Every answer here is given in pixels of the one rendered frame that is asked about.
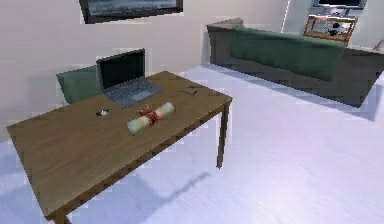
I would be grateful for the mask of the grey sofa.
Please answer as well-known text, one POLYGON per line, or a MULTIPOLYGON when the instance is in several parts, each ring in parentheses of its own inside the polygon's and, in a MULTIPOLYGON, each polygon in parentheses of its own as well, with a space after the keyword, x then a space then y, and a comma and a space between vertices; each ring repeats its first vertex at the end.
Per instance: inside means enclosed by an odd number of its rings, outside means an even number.
POLYGON ((241 18, 207 25, 210 63, 283 86, 359 108, 384 71, 384 54, 347 48, 330 82, 285 69, 234 58, 230 55, 232 31, 244 27, 241 18))

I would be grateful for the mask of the orange wooden shelf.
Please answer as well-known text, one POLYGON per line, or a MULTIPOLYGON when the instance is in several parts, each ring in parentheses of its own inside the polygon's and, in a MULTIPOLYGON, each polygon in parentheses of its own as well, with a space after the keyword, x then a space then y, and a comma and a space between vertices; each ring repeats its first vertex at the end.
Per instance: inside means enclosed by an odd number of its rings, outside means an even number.
POLYGON ((303 35, 348 44, 356 24, 357 20, 354 18, 309 15, 303 35))

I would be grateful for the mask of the green blanket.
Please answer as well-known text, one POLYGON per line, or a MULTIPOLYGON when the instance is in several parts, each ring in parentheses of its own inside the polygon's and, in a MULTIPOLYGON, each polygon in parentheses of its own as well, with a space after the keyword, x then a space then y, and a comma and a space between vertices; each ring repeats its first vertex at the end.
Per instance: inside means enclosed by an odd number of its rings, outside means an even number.
POLYGON ((234 58, 331 81, 346 48, 338 41, 233 28, 230 55, 234 58))

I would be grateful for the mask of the dark framed wall picture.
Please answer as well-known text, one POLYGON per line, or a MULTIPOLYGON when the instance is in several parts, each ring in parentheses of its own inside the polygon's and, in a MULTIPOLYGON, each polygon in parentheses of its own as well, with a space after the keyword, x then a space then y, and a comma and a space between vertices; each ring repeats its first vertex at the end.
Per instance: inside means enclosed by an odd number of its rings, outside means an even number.
POLYGON ((151 17, 183 11, 183 0, 78 0, 86 24, 151 17))

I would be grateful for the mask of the brown wooden table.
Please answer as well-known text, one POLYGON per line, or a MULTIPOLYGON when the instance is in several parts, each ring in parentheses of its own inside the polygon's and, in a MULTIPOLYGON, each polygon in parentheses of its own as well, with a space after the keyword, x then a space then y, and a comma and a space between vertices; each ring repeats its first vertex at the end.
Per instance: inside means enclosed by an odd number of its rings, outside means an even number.
POLYGON ((163 92, 122 109, 99 94, 7 128, 47 220, 69 224, 67 215, 176 141, 221 114, 217 163, 223 161, 229 105, 223 93, 164 71, 149 77, 163 92), (188 86, 194 96, 178 93, 188 86), (133 135, 127 123, 146 105, 166 102, 175 112, 133 135), (106 116, 96 112, 109 109, 106 116))

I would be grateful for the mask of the green cushion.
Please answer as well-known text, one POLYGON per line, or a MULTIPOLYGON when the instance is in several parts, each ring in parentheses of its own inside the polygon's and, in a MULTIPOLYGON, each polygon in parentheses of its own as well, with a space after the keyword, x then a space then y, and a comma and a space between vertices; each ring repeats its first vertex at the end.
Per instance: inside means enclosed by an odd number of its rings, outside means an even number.
POLYGON ((96 65, 59 73, 56 77, 68 104, 101 93, 96 65))

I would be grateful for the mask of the dark grey laptop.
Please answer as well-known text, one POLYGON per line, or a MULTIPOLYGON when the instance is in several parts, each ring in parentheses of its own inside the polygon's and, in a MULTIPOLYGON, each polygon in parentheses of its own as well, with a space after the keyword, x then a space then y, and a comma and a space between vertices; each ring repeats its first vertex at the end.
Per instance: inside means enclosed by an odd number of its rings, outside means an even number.
POLYGON ((100 58, 96 63, 102 92, 121 108, 163 91, 145 78, 144 48, 100 58))

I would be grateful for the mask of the dark thin eyeglasses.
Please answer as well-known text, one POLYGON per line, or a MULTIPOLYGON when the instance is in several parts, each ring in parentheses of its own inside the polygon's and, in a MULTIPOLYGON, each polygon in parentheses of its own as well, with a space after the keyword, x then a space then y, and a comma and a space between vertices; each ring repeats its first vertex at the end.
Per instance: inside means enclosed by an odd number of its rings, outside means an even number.
POLYGON ((185 90, 178 90, 178 93, 186 93, 188 95, 194 96, 198 92, 195 86, 188 86, 185 90))

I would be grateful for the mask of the cream paper roll red ribbon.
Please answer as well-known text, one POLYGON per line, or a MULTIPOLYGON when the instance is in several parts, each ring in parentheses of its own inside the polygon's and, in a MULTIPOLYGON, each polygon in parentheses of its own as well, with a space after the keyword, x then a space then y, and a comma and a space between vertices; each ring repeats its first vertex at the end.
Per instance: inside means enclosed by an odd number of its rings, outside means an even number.
POLYGON ((174 112, 175 107, 170 102, 166 102, 155 110, 150 109, 149 106, 146 105, 140 110, 140 117, 129 121, 127 127, 133 135, 136 135, 142 129, 156 124, 159 120, 174 112))

